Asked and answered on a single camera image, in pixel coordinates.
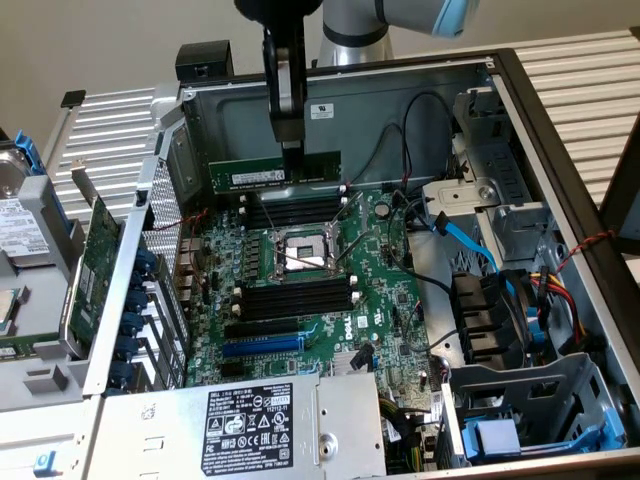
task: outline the pcie slot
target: pcie slot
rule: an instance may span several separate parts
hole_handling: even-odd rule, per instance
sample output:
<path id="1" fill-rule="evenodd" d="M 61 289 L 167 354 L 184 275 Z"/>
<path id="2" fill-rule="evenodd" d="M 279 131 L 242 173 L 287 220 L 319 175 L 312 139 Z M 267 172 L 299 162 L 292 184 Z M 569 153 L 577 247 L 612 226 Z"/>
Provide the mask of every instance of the pcie slot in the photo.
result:
<path id="1" fill-rule="evenodd" d="M 243 291 L 243 321 L 352 310 L 346 279 L 250 288 Z"/>
<path id="2" fill-rule="evenodd" d="M 242 342 L 226 343 L 222 346 L 223 357 L 244 357 L 246 355 L 263 355 L 267 353 L 304 352 L 304 338 L 298 335 L 259 338 Z"/>
<path id="3" fill-rule="evenodd" d="M 340 211 L 340 201 L 337 197 L 311 198 L 267 203 L 265 207 L 275 227 L 288 227 L 328 222 Z M 251 204 L 247 213 L 249 230 L 271 227 L 269 219 L 259 204 Z"/>
<path id="4" fill-rule="evenodd" d="M 224 338 L 226 339 L 283 335 L 287 333 L 298 333 L 298 320 L 289 318 L 267 322 L 236 323 L 224 327 Z"/>

